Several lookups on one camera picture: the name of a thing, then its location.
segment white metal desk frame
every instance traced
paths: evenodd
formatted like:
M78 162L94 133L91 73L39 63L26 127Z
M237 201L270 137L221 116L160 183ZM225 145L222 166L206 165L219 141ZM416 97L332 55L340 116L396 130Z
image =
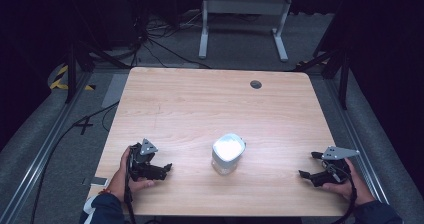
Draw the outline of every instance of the white metal desk frame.
M275 45L282 62L288 61L281 33L292 0L203 0L203 27L200 38L199 58L205 59L208 48L208 13L237 13L258 15L279 15L280 23L272 29Z

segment person's arm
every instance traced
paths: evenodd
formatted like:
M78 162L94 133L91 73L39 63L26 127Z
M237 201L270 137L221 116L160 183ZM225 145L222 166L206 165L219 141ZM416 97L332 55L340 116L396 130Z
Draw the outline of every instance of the person's arm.
M101 194L91 197L84 205L79 223L82 224L122 224L124 214L121 202L124 202L125 178L127 171L127 159L130 153L129 147L121 157L118 171L113 175L109 186ZM128 186L132 193L138 192L146 187L153 186L152 180L138 180L134 182L131 178Z
M396 211L389 205L377 201L371 194L368 186L359 176L355 167L349 159L345 159L349 165L353 183L357 191L357 198L355 201L355 223L357 224L401 224L402 218ZM350 200L352 194L352 185L350 182L343 184L325 183L322 185L324 190L338 193L347 200Z

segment silver triangular bracket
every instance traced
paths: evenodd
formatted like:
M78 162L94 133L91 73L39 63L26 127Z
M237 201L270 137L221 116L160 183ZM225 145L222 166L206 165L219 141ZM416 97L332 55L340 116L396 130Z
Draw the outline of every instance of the silver triangular bracket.
M358 150L351 150L336 146L329 146L327 150L322 155L323 160L340 160L346 157L352 157L359 155Z
M143 143L141 143L141 150L140 150L141 155L147 155L157 151L158 149L151 142L149 142L146 138L143 139Z

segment small black object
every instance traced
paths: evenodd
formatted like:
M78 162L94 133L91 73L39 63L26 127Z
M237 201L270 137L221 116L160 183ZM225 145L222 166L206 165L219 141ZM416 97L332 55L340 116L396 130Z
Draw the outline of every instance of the small black object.
M165 180L172 163L164 167L151 165L150 161L157 151L157 148L146 139L143 140L143 144L137 143L130 147L128 173L133 181L137 181L140 177L148 180Z
M323 153L312 152L311 155L315 159L322 159ZM323 160L322 163L325 171L310 174L299 170L300 176L311 180L315 187L322 186L324 183L342 184L349 178L346 174L350 174L350 168L344 159Z

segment hand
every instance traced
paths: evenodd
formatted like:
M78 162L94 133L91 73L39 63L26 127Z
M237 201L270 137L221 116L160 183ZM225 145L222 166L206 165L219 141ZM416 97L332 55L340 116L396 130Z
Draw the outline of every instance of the hand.
M122 154L119 169L115 173L115 175L113 175L113 178L108 186L108 189L110 190L111 194L115 195L121 202L124 201L127 159L129 155L130 147L127 147L125 152ZM154 184L155 183L152 180L144 180L142 178L140 178L136 182L130 178L128 182L128 186L130 187L132 193L138 192L146 187L151 187Z
M371 194L370 190L368 189L368 186L365 184L365 182L356 172L356 169L353 166L352 162L347 158L345 158L345 161L349 165L350 172L352 175L352 180L353 180L353 183L355 184L357 195L358 195L355 201L355 206L359 206L367 202L374 201L375 200L374 196ZM324 183L322 185L322 188L324 190L340 194L347 200L350 200L350 196L352 194L352 185L350 184L349 181L346 181L343 184Z

